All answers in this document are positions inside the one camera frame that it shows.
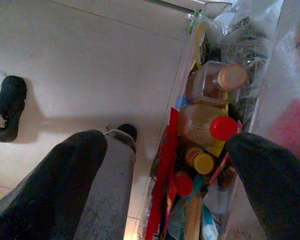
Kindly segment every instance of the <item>bottle lid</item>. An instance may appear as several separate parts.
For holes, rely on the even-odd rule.
[[[194,190],[194,181],[183,171],[178,171],[175,174],[174,185],[176,193],[181,197],[189,196]]]
[[[204,153],[204,151],[200,147],[197,147],[197,146],[190,147],[185,153],[185,162],[190,167],[193,167],[195,156],[197,156],[198,154],[203,154],[203,153]]]
[[[194,169],[203,175],[209,174],[215,167],[215,161],[209,154],[201,153],[194,157]]]
[[[240,64],[224,67],[218,76],[219,85],[226,90],[235,90],[246,84],[248,73]]]
[[[228,116],[219,116],[215,118],[210,125],[211,135],[220,141],[228,141],[237,134],[238,124]]]

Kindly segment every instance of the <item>condiment bottle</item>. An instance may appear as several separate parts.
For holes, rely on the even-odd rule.
[[[200,147],[190,147],[185,153],[185,162],[202,175],[211,173],[215,167],[213,157]]]
[[[237,134],[238,125],[220,108],[193,104],[180,110],[177,128],[182,137],[209,152],[209,147],[218,145],[220,141],[227,141]]]
[[[186,96],[190,101],[235,102],[239,98],[240,87],[247,81],[248,73],[243,66],[210,60],[189,78]]]
[[[223,92],[238,89],[245,85],[247,80],[248,73],[246,69],[239,64],[225,66],[217,74],[212,76],[212,81],[215,86]]]
[[[185,171],[177,171],[174,174],[176,193],[181,197],[189,196],[194,190],[194,181]]]

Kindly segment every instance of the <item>spice jar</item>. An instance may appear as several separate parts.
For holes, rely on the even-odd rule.
[[[215,167],[215,161],[200,147],[190,147],[185,153],[185,162],[193,167],[198,173],[207,175]]]

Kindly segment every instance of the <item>black slipper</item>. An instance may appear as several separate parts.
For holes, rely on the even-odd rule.
[[[17,76],[7,76],[0,90],[0,111],[4,112],[5,127],[0,128],[0,142],[8,143],[17,138],[19,119],[25,108],[27,86]]]

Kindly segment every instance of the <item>small bottle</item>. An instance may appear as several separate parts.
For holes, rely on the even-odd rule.
[[[223,67],[219,73],[212,76],[215,86],[223,92],[236,90],[246,84],[248,73],[246,69],[239,65],[233,64]]]
[[[194,181],[185,171],[177,171],[174,174],[176,193],[181,197],[189,196],[194,190]]]
[[[248,73],[243,66],[210,60],[189,78],[186,96],[190,101],[235,102],[239,98],[240,87],[247,81]]]
[[[185,162],[202,175],[211,173],[215,167],[213,157],[200,147],[190,147],[185,153]]]

